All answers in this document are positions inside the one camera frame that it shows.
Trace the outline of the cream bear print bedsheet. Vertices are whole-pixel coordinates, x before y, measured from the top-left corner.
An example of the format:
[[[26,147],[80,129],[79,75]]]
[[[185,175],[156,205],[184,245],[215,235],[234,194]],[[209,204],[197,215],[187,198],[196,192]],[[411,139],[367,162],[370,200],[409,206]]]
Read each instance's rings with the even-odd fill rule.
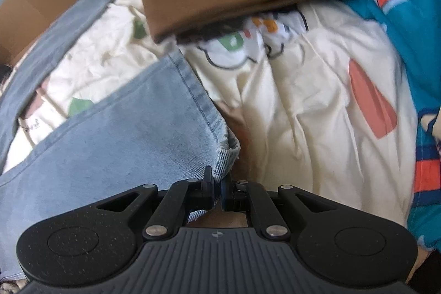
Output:
[[[141,0],[112,1],[34,92],[4,167],[177,49],[240,141],[238,177],[406,223],[417,127],[406,72],[385,28],[336,0],[187,45],[155,44]]]

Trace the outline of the teal patterned cloth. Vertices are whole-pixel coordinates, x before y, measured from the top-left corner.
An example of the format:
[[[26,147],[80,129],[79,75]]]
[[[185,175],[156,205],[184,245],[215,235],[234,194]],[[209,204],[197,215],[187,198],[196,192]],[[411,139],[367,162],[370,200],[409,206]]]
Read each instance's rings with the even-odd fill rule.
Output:
[[[440,0],[341,0],[375,19],[404,62],[417,111],[416,180],[407,220],[418,244],[440,249]]]

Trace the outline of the light blue denim shorts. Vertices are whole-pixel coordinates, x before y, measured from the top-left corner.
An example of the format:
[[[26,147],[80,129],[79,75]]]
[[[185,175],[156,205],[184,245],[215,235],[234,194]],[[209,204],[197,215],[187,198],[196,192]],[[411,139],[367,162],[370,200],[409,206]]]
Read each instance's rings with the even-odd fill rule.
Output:
[[[17,241],[32,225],[142,184],[221,180],[240,143],[181,52],[170,52],[67,119],[1,172],[1,280],[24,278]]]

